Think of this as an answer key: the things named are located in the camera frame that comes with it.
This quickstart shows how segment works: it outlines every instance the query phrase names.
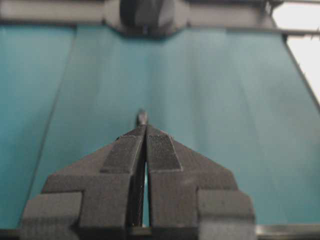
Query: metal rail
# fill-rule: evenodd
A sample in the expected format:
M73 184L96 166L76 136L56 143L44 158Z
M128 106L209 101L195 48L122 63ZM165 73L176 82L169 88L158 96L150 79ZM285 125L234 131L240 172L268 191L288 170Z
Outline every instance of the metal rail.
M124 34L131 35L132 30L122 25L119 16L120 0L0 0L0 23L4 24L54 24L71 25L107 24ZM178 0L174 30L164 32L168 35L185 27L223 28L230 31L271 32L285 36L320 36L319 30L284 29L267 26L269 21L264 10L259 10L257 3L279 4L301 3L320 4L320 0L245 0L235 2L197 1L194 3ZM238 16L236 21L229 16Z
M320 239L320 224L257 225L258 240L314 240ZM151 227L133 227L127 230L129 240L152 239ZM0 229L0 240L19 240L19 229Z

